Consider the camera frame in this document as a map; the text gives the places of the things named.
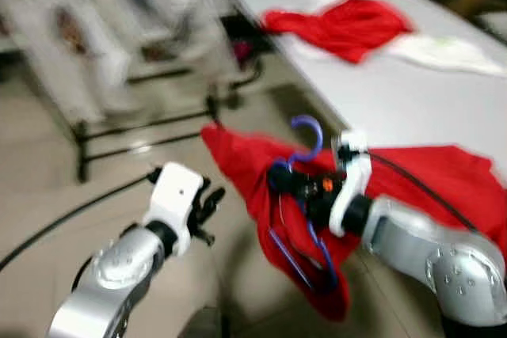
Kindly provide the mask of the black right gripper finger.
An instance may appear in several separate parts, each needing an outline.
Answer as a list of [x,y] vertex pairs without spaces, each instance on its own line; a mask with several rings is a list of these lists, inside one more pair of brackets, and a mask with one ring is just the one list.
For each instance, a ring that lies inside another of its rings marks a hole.
[[293,194],[299,187],[299,173],[286,161],[272,161],[268,170],[268,184],[269,189],[275,192]]

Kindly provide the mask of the red t-shirt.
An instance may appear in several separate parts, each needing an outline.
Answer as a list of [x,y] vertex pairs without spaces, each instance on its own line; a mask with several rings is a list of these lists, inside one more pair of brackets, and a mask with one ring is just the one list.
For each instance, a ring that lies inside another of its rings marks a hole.
[[[290,239],[295,248],[322,261],[307,231],[296,227],[304,218],[294,199],[283,196],[284,210],[279,211],[267,181],[272,161],[289,157],[297,147],[271,136],[233,131],[214,123],[200,129],[200,139],[219,171],[242,197],[247,214],[256,223],[258,246],[265,259],[292,281],[320,317],[344,322],[353,301],[343,273],[337,272],[339,287],[335,291],[316,294],[302,283],[269,236],[269,229],[274,227],[282,239]],[[497,250],[506,251],[506,190],[495,174],[491,158],[457,145],[381,146],[374,147],[371,154],[383,157],[384,163],[374,168],[366,189],[369,196],[390,196],[406,202],[454,230],[474,226]],[[309,271],[314,283],[326,281],[300,255],[296,254],[295,259]]]

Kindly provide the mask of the purple clothes hanger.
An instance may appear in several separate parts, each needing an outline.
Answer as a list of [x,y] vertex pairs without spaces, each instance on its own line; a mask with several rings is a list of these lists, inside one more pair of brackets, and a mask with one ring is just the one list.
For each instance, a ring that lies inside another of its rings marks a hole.
[[[325,132],[323,132],[320,122],[311,115],[297,115],[292,118],[290,125],[294,128],[307,126],[314,132],[314,145],[310,150],[304,151],[304,153],[296,151],[296,153],[290,154],[290,156],[286,158],[275,158],[275,160],[286,161],[290,167],[296,171],[294,169],[294,164],[308,163],[309,161],[312,161],[318,157],[318,155],[322,152],[322,149],[325,146]],[[282,197],[292,197],[292,194],[279,193],[275,191],[273,192],[276,196],[276,204],[279,205],[279,211],[283,211],[284,207]],[[316,294],[325,294],[326,292],[335,291],[339,287],[339,276],[337,276],[336,266],[334,266],[332,257],[330,257],[329,249],[326,247],[325,242],[318,236],[318,229],[316,229],[314,223],[308,221],[302,207],[296,202],[296,200],[294,200],[294,202],[298,207],[299,214],[304,218],[303,225],[304,229],[308,233],[309,240],[311,240],[311,243],[314,244],[316,251],[322,255],[322,262],[316,261],[311,257],[311,255],[295,248],[295,245],[290,239],[282,239],[282,237],[276,233],[274,227],[271,227],[271,229],[269,229],[269,236],[274,241],[274,245],[283,253],[290,266],[295,270],[297,276],[301,278],[302,283],[307,285]],[[314,281],[311,280],[309,271],[307,269],[304,269],[299,264],[297,259],[295,259],[296,254],[300,255],[304,261],[314,266],[315,272],[320,274],[321,277],[325,278],[326,281],[324,283],[314,283]]]

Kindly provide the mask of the long white table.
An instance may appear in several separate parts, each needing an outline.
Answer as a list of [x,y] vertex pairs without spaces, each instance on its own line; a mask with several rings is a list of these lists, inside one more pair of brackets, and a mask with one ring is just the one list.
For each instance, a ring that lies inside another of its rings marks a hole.
[[[235,0],[243,16],[258,23],[269,9],[304,11],[316,0]],[[404,13],[417,29],[478,45],[507,63],[505,45],[430,0],[380,0]],[[507,175],[506,78],[425,69],[376,52],[359,64],[337,57],[302,55],[295,37],[271,37],[276,53],[299,74],[319,110],[333,124],[365,133],[373,146],[457,145],[489,158]]]

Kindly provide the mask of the black clothes rack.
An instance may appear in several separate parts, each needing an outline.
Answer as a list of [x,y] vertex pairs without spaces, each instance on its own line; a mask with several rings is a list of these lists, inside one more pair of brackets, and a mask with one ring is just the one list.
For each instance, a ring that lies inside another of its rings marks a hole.
[[184,133],[183,135],[170,136],[170,138],[160,140],[143,140],[137,145],[117,147],[112,150],[98,151],[98,153],[90,150],[91,140],[112,138],[113,136],[126,135],[126,133],[137,131],[148,131],[150,128],[190,120],[207,120],[217,123],[221,120],[221,111],[224,108],[235,109],[242,105],[240,89],[250,85],[251,82],[260,80],[265,70],[263,55],[271,51],[272,48],[269,46],[265,34],[257,32],[249,21],[240,21],[238,16],[226,18],[226,33],[231,39],[246,39],[249,41],[256,49],[256,55],[246,67],[240,69],[240,73],[243,74],[242,78],[226,84],[224,96],[219,96],[216,89],[210,89],[208,95],[200,103],[200,108],[193,108],[187,113],[160,117],[158,120],[148,118],[148,120],[138,122],[129,121],[125,125],[116,123],[113,126],[104,126],[98,129],[93,128],[92,124],[86,121],[68,122],[68,131],[71,133],[71,140],[75,146],[77,182],[86,183],[90,178],[90,163],[92,161],[120,156],[121,154],[137,154],[144,149],[152,149],[152,147],[168,145],[168,143],[180,142],[180,140],[198,138],[199,132]]

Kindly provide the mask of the small magenta object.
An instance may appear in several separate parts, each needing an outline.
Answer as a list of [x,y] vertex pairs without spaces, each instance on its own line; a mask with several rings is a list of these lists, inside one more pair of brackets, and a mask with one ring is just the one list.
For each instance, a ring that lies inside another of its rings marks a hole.
[[231,50],[239,69],[243,69],[256,55],[256,49],[246,39],[231,39]]

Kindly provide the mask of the red garment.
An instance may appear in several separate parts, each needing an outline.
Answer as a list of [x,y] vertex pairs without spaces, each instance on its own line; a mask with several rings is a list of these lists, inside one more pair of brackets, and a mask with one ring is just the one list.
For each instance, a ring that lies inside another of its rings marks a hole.
[[320,11],[268,9],[261,29],[289,34],[346,63],[359,64],[395,38],[416,31],[393,5],[381,0],[334,0]]

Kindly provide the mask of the pale hanging garment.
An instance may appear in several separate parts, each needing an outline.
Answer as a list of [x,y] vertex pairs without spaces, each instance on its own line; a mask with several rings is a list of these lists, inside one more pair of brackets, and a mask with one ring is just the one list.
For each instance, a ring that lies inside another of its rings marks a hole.
[[240,69],[214,0],[92,0],[129,57],[128,78],[189,70],[220,89]]
[[142,109],[129,89],[132,57],[92,0],[0,0],[41,89],[72,122],[101,123]]

